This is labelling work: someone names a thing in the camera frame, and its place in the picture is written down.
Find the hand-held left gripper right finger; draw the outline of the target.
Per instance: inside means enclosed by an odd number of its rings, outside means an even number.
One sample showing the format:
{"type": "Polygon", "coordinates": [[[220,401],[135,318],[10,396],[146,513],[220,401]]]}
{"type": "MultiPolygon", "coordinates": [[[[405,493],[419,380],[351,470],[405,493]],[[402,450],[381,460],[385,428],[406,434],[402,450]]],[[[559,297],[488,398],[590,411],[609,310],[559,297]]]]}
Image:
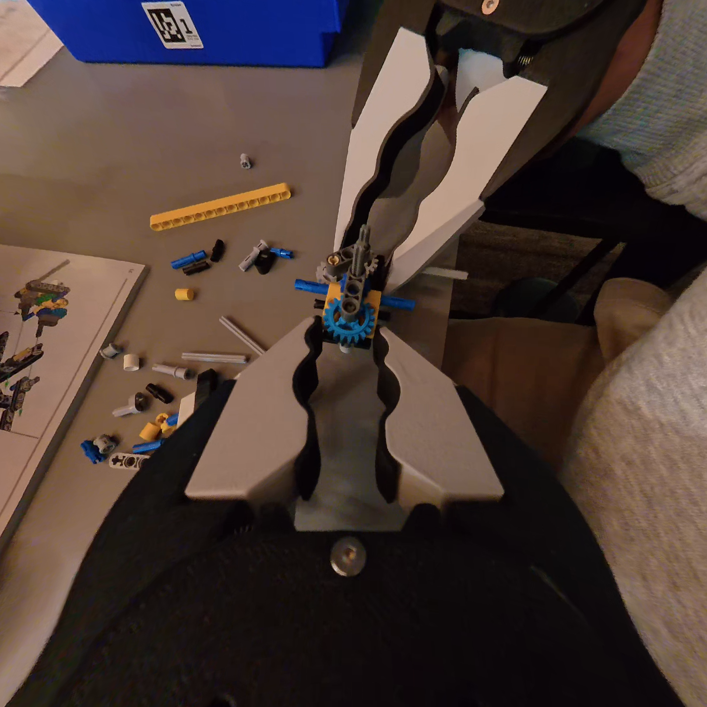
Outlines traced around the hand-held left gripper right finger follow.
{"type": "Polygon", "coordinates": [[[460,501],[497,501],[504,490],[454,382],[386,327],[373,359],[378,425],[376,484],[388,503],[439,510],[460,501]]]}

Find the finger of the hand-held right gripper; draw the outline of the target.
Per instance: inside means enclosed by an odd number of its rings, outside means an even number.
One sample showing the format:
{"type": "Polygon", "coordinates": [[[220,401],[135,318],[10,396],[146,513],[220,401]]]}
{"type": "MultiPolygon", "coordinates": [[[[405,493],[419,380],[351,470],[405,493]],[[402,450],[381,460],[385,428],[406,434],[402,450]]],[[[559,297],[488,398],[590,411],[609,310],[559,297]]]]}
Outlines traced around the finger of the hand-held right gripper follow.
{"type": "Polygon", "coordinates": [[[480,217],[483,189],[545,92],[546,86],[517,75],[468,101],[457,123],[451,164],[437,188],[422,200],[409,236],[394,251],[385,293],[405,285],[480,217]]]}
{"type": "Polygon", "coordinates": [[[399,28],[351,129],[334,250],[358,238],[373,204],[390,184],[398,155],[430,126],[446,88],[425,35],[399,28]]]}

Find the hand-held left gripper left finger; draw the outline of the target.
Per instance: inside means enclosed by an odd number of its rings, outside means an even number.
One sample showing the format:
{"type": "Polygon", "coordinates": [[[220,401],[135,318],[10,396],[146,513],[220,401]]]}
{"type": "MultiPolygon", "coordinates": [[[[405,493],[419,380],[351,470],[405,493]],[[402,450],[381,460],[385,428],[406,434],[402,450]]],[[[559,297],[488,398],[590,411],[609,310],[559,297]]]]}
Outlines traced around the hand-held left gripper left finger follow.
{"type": "Polygon", "coordinates": [[[185,489],[190,499],[309,500],[321,454],[310,398],[323,323],[311,316],[244,370],[185,489]]]}

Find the black lego frame assembly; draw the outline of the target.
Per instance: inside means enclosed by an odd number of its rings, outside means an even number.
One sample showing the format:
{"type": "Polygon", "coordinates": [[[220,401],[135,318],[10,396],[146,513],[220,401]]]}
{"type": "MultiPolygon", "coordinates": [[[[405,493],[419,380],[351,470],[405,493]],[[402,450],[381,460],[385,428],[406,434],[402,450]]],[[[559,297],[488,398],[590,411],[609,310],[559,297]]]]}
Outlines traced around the black lego frame assembly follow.
{"type": "Polygon", "coordinates": [[[184,424],[190,416],[208,400],[211,394],[218,388],[219,381],[220,379],[217,372],[212,368],[205,370],[197,376],[195,391],[181,398],[177,413],[177,422],[175,424],[177,428],[184,424]]]}

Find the lego gear assembly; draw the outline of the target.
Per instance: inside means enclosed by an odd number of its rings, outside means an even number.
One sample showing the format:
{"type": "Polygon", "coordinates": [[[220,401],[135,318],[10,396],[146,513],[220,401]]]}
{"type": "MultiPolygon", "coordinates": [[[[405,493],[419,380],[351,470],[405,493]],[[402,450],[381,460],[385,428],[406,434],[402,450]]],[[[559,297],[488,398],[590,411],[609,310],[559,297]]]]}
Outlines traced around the lego gear assembly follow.
{"type": "Polygon", "coordinates": [[[393,311],[412,312],[416,301],[384,294],[387,265],[370,243],[370,226],[360,227],[352,245],[329,254],[315,281],[297,278],[297,291],[319,296],[314,308],[321,312],[323,338],[343,352],[369,349],[380,323],[393,311]]]}

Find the person's right forearm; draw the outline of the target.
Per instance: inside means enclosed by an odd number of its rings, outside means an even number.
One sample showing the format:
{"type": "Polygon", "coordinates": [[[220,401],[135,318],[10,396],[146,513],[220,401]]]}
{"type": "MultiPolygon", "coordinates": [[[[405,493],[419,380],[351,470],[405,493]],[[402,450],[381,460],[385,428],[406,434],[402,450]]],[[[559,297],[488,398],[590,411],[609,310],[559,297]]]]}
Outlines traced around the person's right forearm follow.
{"type": "Polygon", "coordinates": [[[705,1],[664,1],[638,75],[579,137],[617,151],[651,198],[706,220],[705,1]]]}

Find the yellow lego connector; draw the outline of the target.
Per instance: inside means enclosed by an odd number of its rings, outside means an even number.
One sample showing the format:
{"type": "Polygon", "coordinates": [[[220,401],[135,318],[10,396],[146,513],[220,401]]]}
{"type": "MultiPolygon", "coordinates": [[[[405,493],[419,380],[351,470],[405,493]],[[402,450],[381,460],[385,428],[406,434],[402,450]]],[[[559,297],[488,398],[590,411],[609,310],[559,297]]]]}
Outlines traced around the yellow lego connector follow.
{"type": "Polygon", "coordinates": [[[154,421],[148,422],[139,433],[139,438],[146,443],[152,443],[163,437],[172,434],[176,429],[179,414],[168,414],[167,412],[159,413],[154,421]]]}

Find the long yellow lego beam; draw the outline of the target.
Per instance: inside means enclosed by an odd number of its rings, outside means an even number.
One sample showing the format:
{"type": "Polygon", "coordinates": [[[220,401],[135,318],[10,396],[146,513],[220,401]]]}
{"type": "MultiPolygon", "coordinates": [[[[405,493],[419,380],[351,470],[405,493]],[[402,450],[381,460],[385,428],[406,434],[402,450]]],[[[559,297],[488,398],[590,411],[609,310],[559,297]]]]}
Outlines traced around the long yellow lego beam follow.
{"type": "Polygon", "coordinates": [[[287,183],[273,184],[269,187],[155,214],[150,217],[149,225],[151,230],[155,232],[166,231],[183,225],[285,201],[291,198],[291,192],[291,188],[287,183]]]}

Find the lego instruction booklet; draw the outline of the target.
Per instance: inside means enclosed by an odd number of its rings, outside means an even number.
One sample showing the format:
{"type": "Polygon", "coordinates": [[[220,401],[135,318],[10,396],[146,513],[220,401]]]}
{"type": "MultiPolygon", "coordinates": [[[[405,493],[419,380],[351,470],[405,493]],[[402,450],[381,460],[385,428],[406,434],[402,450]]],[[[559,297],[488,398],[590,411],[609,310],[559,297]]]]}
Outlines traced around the lego instruction booklet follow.
{"type": "Polygon", "coordinates": [[[148,266],[1,246],[1,552],[148,266]]]}

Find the blue plastic storage bin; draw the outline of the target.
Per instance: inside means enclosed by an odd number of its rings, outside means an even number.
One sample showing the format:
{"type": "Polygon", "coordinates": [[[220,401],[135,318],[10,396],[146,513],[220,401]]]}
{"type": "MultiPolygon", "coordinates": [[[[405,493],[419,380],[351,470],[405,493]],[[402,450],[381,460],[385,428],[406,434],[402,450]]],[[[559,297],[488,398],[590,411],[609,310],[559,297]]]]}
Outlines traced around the blue plastic storage bin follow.
{"type": "Polygon", "coordinates": [[[29,1],[87,63],[321,68],[348,1],[29,1]]]}

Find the white paper sheet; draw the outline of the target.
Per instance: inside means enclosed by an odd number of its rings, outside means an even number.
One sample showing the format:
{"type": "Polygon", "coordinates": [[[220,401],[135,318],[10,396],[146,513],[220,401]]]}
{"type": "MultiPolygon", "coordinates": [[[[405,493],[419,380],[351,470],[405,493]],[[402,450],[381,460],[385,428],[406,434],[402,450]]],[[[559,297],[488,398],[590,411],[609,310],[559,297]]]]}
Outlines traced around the white paper sheet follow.
{"type": "Polygon", "coordinates": [[[20,88],[63,48],[27,1],[1,1],[1,88],[20,88]]]}

